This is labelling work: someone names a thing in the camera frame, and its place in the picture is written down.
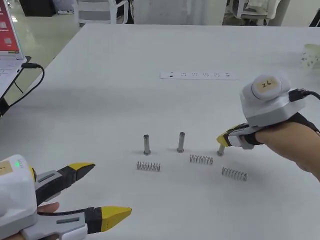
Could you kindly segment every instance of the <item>laptop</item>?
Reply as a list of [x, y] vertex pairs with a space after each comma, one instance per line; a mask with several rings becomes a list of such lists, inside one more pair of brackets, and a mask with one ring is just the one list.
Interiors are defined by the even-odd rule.
[[27, 59], [21, 51], [6, 0], [0, 0], [0, 98], [22, 70]]

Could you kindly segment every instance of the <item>black cable plug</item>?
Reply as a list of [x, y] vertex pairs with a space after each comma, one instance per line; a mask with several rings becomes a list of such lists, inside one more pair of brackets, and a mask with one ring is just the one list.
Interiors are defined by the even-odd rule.
[[37, 68], [41, 68], [41, 65], [39, 65], [37, 63], [26, 62], [26, 63], [22, 63], [21, 67], [23, 69], [37, 69]]
[[289, 92], [289, 101], [290, 102], [295, 102], [298, 101], [300, 99], [304, 99], [306, 96], [304, 94], [306, 90], [303, 88], [297, 88], [295, 90], [292, 90]]
[[320, 95], [318, 93], [316, 93], [315, 91], [308, 91], [305, 90], [303, 88], [301, 89], [295, 89], [289, 92], [289, 101], [290, 102], [295, 102], [298, 101], [300, 99], [304, 99], [305, 97], [312, 95], [314, 97], [316, 97], [317, 99], [320, 100]]

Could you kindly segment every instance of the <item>laptop screen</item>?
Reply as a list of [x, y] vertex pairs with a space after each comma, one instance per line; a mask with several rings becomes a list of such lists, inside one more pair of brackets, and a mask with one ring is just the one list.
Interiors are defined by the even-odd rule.
[[6, 1], [0, 0], [0, 51], [18, 54], [19, 46], [5, 4]]

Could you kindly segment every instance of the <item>label sticker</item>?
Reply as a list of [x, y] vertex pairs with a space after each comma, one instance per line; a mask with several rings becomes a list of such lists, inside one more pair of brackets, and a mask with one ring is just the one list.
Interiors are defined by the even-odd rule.
[[9, 161], [0, 162], [0, 176], [12, 173], [12, 167]]
[[274, 77], [268, 77], [267, 79], [265, 79], [261, 82], [257, 82], [255, 84], [256, 89], [262, 94], [267, 91], [276, 89], [278, 87], [278, 85], [279, 85], [279, 83]]

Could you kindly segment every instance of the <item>hand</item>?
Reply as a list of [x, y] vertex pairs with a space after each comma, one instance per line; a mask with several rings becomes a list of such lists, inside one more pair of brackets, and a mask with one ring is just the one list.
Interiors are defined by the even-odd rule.
[[320, 136], [310, 127], [285, 122], [257, 132], [255, 138], [320, 181]]
[[[59, 208], [59, 203], [55, 202], [55, 203], [51, 203], [48, 205], [40, 206], [40, 207], [38, 207], [37, 210], [38, 210], [38, 212], [42, 212], [42, 213], [53, 213], [53, 212], [57, 211], [58, 208]], [[17, 233], [17, 234], [12, 235], [4, 240], [25, 240], [25, 239], [20, 233]]]

